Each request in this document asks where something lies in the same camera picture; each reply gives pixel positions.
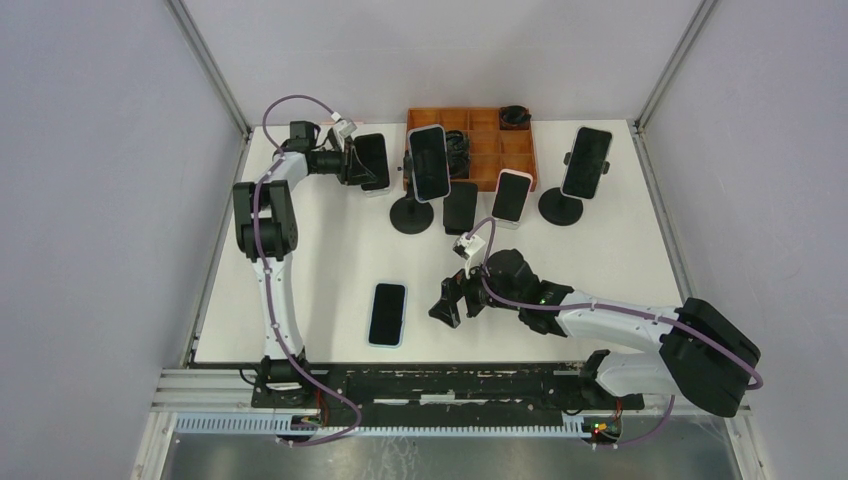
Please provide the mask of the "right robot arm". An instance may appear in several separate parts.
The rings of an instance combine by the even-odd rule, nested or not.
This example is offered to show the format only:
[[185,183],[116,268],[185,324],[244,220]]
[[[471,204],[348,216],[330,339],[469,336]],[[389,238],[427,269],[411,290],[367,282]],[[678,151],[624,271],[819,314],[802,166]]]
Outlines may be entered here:
[[689,297],[680,307],[649,307],[599,298],[540,279],[511,249],[444,279],[428,314],[456,328],[460,303],[469,318],[486,308],[508,309],[541,335],[626,347],[624,353],[598,350],[585,361],[577,392],[591,408],[615,397],[668,395],[731,418],[745,394],[764,385],[757,370],[760,349],[706,300]]

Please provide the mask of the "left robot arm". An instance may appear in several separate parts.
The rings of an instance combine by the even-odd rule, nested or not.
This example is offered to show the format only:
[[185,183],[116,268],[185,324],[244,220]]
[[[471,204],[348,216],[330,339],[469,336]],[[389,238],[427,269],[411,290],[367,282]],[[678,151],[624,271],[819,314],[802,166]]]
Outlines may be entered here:
[[292,191],[310,175],[331,175],[345,186],[385,190],[390,185],[388,149],[379,133],[350,136],[340,119],[321,138],[319,125],[293,121],[288,138],[254,182],[232,189],[235,238],[251,263],[264,315],[265,347],[256,388],[276,393],[290,407],[313,397],[305,344],[293,294],[293,253],[299,230]]

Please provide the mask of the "white folding phone stand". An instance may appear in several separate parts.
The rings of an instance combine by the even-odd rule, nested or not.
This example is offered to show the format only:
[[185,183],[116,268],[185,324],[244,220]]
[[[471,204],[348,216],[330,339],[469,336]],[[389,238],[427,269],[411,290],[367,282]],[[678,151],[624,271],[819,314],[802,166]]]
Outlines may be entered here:
[[388,188],[380,189],[380,190],[367,190],[367,191],[363,191],[363,193],[367,198],[376,198],[376,197],[388,195],[389,193],[391,193],[391,190],[388,189]]

